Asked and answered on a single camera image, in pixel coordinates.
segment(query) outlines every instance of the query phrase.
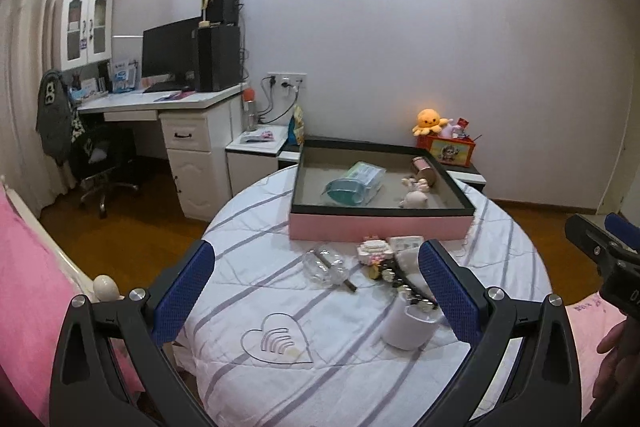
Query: beige curtain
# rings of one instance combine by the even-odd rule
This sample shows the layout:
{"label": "beige curtain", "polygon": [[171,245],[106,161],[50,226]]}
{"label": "beige curtain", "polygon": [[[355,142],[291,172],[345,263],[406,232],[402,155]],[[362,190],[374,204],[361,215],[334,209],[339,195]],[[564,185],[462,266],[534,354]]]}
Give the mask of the beige curtain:
{"label": "beige curtain", "polygon": [[38,88],[53,66],[56,0],[0,0],[0,174],[31,211],[66,192],[72,181],[42,152],[36,132]]}

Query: white striped tablecloth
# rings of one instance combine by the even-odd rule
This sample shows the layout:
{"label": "white striped tablecloth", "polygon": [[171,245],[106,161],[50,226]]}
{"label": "white striped tablecloth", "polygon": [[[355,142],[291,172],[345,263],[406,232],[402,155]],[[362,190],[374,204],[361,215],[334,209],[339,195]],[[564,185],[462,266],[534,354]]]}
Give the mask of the white striped tablecloth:
{"label": "white striped tablecloth", "polygon": [[[420,349],[380,338],[395,291],[361,271],[353,243],[330,243],[345,256],[358,291],[314,286],[302,254],[317,243],[290,241],[287,230],[295,166],[229,201],[204,239],[216,267],[175,348],[196,376],[207,413],[220,427],[413,426],[464,359],[468,344],[441,326]],[[551,293],[527,235],[495,203],[459,182],[476,207],[466,239],[444,247],[485,286],[514,299]],[[477,413],[499,396],[519,341]]]}

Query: chair base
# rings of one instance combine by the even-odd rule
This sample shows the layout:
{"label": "chair base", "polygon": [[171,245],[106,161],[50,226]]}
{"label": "chair base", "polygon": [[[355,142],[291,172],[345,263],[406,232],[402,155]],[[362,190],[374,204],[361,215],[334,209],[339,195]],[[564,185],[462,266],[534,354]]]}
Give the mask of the chair base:
{"label": "chair base", "polygon": [[[86,204],[86,200],[94,194],[100,194],[100,204],[98,206],[100,219],[104,219],[105,217],[107,217],[107,195],[110,194],[114,187],[130,188],[134,192],[138,192],[140,190],[140,187],[133,183],[111,182],[108,176],[92,176],[92,178],[94,181],[94,186],[84,192],[84,194],[80,198],[80,206],[84,206]],[[87,184],[88,180],[88,178],[82,180],[81,186],[84,187]]]}

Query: pink bedsheet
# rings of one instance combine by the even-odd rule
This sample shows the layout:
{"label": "pink bedsheet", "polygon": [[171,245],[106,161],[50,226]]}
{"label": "pink bedsheet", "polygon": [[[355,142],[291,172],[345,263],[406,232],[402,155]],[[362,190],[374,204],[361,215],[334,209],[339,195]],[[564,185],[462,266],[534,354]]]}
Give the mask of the pink bedsheet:
{"label": "pink bedsheet", "polygon": [[625,320],[626,317],[597,293],[573,306],[567,306],[566,312],[569,315],[575,347],[578,351],[582,386],[582,417],[584,417],[593,402],[593,382],[598,376],[600,363],[606,356],[599,355],[596,352],[596,346],[613,326]]}
{"label": "pink bedsheet", "polygon": [[[69,301],[78,293],[0,190],[0,365],[45,425],[58,336]],[[141,391],[130,363],[120,358],[120,367],[130,391]]]}

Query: wall socket panel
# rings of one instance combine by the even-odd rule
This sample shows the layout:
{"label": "wall socket panel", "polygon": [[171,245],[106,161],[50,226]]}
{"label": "wall socket panel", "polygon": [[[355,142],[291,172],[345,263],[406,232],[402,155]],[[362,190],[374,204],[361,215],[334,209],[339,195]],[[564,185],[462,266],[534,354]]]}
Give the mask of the wall socket panel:
{"label": "wall socket panel", "polygon": [[283,82],[288,82],[301,89],[306,87],[306,73],[267,73],[267,76],[271,75],[276,77],[276,87],[281,87]]}

